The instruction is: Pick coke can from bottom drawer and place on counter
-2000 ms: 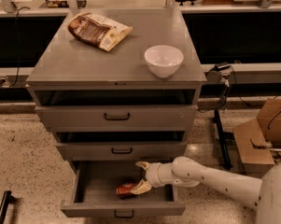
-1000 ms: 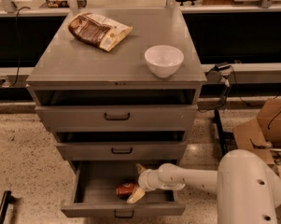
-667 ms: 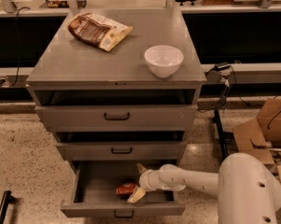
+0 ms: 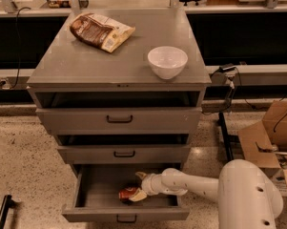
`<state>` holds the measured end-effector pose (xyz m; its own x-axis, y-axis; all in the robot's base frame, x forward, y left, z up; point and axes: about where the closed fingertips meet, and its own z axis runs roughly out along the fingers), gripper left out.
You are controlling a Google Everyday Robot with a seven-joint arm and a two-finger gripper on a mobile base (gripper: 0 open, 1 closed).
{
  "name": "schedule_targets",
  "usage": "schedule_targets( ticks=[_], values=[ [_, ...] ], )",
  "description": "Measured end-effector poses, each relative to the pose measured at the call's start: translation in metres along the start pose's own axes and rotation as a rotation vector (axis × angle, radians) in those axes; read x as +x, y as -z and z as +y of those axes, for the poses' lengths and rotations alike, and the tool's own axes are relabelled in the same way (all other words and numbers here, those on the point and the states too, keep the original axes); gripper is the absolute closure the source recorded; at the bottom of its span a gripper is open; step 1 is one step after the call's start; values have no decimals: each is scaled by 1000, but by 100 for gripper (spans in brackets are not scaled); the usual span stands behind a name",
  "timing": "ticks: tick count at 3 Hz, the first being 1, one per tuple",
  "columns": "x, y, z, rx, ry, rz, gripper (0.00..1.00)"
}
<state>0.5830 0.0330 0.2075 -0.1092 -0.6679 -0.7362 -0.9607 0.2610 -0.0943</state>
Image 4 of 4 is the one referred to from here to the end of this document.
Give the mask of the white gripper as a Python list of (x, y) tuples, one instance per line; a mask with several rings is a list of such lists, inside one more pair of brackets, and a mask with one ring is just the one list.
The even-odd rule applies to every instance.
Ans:
[(136, 189), (129, 197), (129, 200), (132, 202), (139, 202), (145, 199), (148, 196), (155, 196), (156, 191), (152, 187), (152, 181), (154, 174), (147, 175), (144, 172), (136, 172), (135, 175), (139, 177), (141, 182), (141, 188)]

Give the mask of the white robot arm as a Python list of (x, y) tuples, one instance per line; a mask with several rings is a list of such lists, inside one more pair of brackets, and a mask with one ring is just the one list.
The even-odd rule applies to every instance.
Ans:
[(160, 174), (136, 174), (141, 185), (129, 200), (158, 194), (195, 193), (218, 204), (219, 229), (277, 229), (275, 219), (283, 199), (275, 184), (253, 163), (235, 159), (224, 165), (218, 178), (187, 175), (175, 168)]

